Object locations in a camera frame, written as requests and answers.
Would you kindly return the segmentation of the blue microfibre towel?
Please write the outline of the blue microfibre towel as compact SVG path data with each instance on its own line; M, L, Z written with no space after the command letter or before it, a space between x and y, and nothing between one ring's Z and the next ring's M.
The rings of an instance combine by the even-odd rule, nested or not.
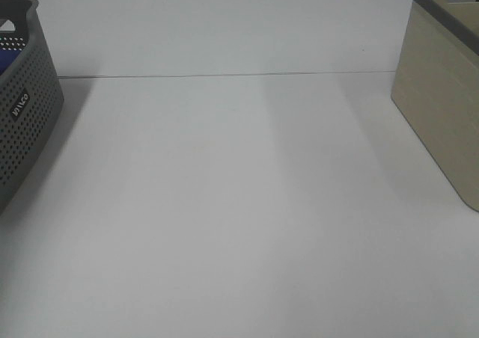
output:
M3 74L7 68L16 60L23 48L23 41L18 37L1 37L0 50L0 73Z

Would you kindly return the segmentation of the beige bin with grey rim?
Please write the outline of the beige bin with grey rim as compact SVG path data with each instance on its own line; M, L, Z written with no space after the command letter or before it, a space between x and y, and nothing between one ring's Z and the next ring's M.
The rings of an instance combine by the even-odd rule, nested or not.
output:
M412 0L391 99L478 210L478 0Z

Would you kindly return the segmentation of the grey perforated plastic basket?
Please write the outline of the grey perforated plastic basket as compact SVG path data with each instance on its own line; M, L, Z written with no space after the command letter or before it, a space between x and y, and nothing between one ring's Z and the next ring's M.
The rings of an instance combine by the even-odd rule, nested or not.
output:
M64 95L37 15L37 0L1 0L1 18L23 48L1 74L1 208L34 167L61 113Z

